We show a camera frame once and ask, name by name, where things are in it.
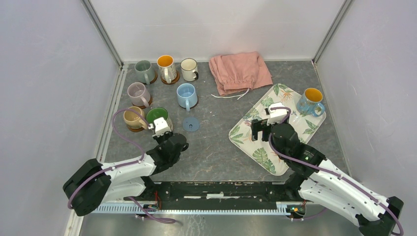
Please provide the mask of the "floral leaf print tray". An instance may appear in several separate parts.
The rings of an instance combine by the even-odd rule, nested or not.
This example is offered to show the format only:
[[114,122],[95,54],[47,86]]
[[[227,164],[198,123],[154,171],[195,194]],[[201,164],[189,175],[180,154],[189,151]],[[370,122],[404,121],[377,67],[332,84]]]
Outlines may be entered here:
[[326,119],[327,114],[323,113],[321,116],[315,117],[299,113],[296,105],[301,97],[301,94],[286,85],[275,84],[230,130],[229,140],[270,174],[283,175],[288,170],[287,164],[278,158],[268,143],[262,141],[262,132],[258,133],[258,140],[252,140],[250,124],[253,119],[267,119],[265,109],[271,104],[280,102],[292,110],[289,124],[297,132],[300,141],[308,143]]

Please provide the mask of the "floral mug green inside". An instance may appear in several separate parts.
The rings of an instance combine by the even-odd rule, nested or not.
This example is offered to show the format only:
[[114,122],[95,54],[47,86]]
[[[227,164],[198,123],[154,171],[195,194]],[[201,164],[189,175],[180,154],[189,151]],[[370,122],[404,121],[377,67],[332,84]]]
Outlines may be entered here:
[[173,131],[173,123],[169,116],[168,111],[162,107],[152,108],[146,115],[146,120],[148,123],[153,123],[158,118],[164,118],[169,126],[169,128]]

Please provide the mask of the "beige ceramic mug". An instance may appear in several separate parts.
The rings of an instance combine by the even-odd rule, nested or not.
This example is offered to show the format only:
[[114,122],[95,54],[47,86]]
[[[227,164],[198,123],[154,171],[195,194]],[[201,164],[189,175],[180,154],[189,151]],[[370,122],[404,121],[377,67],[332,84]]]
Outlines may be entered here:
[[126,125],[131,126],[132,128],[143,127],[145,129],[148,129],[148,125],[145,122],[146,120],[140,118],[135,112],[124,111],[123,119]]

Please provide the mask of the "blue butterfly mug orange inside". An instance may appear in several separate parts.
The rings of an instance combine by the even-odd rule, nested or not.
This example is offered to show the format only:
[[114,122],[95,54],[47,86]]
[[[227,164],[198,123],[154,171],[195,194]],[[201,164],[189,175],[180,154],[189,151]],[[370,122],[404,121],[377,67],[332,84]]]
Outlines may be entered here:
[[316,88],[307,88],[296,104],[296,109],[302,115],[322,116],[326,109],[322,104],[323,94]]

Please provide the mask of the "light blue ceramic mug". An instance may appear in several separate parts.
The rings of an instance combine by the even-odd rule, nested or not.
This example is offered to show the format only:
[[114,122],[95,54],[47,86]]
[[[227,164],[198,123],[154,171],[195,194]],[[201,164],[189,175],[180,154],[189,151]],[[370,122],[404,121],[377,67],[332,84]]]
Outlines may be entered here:
[[198,100],[195,87],[190,83],[184,83],[177,88],[177,100]]

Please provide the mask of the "lilac ceramic mug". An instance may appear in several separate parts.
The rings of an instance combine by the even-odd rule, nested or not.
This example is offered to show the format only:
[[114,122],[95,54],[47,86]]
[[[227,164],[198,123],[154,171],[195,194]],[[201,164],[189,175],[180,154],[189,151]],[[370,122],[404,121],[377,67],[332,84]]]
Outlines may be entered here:
[[143,83],[140,82],[132,83],[127,89],[127,94],[131,100],[131,103],[139,106],[148,106],[148,102],[152,99],[149,90]]

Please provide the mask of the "grey green ceramic mug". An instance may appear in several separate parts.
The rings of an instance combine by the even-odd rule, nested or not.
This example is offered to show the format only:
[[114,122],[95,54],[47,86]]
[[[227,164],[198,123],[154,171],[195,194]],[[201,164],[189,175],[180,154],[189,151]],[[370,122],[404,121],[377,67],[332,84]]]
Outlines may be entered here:
[[157,79],[157,73],[152,67],[150,61],[141,60],[135,64],[135,71],[138,77],[138,81],[150,85]]

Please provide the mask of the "white mug black rim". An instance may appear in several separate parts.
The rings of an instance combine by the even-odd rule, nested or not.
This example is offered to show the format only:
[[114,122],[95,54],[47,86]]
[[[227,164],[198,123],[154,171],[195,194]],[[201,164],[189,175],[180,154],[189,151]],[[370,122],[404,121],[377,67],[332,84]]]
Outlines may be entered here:
[[194,59],[183,59],[180,63],[180,67],[185,81],[192,82],[199,79],[198,64]]

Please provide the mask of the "white mug orange inside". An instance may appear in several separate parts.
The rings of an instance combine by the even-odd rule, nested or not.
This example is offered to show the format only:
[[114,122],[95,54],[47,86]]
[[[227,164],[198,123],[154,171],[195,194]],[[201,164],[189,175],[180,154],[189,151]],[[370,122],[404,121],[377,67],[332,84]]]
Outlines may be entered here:
[[177,76],[178,72],[174,63],[174,59],[170,55],[162,55],[157,60],[160,75],[168,83]]

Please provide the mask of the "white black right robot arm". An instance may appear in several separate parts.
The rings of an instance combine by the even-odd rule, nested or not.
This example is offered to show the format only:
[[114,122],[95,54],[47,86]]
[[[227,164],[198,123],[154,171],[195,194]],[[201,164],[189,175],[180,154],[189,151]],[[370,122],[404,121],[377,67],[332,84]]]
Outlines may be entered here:
[[294,172],[285,183],[287,199],[301,197],[320,204],[349,220],[364,236],[404,234],[399,222],[402,200],[377,194],[345,174],[324,154],[302,143],[288,121],[268,124],[266,119],[255,119],[251,131],[255,141],[262,132],[262,141]]

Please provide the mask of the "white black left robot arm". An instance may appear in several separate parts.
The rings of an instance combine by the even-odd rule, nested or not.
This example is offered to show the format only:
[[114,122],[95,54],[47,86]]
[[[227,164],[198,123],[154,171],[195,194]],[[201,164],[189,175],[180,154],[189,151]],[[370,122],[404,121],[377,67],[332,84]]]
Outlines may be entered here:
[[113,163],[86,161],[63,185],[68,208],[77,216],[85,216],[102,203],[124,197],[149,200],[154,196],[150,176],[161,173],[179,161],[188,149],[188,142],[180,133],[166,132],[154,137],[158,144],[142,155]]

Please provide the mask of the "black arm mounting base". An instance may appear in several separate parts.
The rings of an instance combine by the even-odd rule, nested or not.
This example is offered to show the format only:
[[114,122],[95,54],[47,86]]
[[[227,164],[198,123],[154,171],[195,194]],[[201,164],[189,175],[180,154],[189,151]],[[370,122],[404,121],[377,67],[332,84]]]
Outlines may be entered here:
[[303,204],[294,176],[285,181],[151,181],[138,196],[125,201],[161,204],[162,210],[262,210],[277,203]]

